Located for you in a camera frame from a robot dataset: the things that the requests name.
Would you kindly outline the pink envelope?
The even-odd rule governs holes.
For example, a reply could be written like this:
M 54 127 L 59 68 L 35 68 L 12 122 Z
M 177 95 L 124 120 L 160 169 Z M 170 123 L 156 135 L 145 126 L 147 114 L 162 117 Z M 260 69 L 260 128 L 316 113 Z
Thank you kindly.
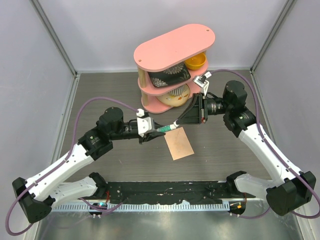
M 164 138 L 174 161 L 194 154 L 183 127 L 166 132 Z

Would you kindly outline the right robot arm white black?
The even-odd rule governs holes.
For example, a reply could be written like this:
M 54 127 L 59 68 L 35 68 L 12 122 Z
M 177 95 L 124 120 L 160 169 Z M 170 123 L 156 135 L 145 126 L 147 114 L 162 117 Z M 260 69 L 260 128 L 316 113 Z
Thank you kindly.
M 279 216 L 284 216 L 307 204 L 312 199 L 316 177 L 302 172 L 271 141 L 257 122 L 257 116 L 246 107 L 245 86 L 236 80 L 225 85 L 222 97 L 207 95 L 209 82 L 197 77 L 194 83 L 201 90 L 193 94 L 192 101 L 176 125 L 207 122 L 211 115 L 222 115 L 225 126 L 255 154 L 270 175 L 270 180 L 253 177 L 238 171 L 227 177 L 226 193 L 233 198 L 242 193 L 267 201 Z

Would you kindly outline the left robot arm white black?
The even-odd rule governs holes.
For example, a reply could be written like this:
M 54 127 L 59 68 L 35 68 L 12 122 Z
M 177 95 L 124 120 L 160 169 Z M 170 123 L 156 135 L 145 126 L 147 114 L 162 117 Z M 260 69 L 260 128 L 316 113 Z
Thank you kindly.
M 113 149 L 113 141 L 138 139 L 148 142 L 163 136 L 162 125 L 147 112 L 138 110 L 137 118 L 124 122 L 124 113 L 118 107 L 108 108 L 71 149 L 42 172 L 24 179 L 18 177 L 12 186 L 29 223 L 44 219 L 53 208 L 83 198 L 102 199 L 107 192 L 107 182 L 97 172 L 72 183 L 69 177 L 90 165 Z

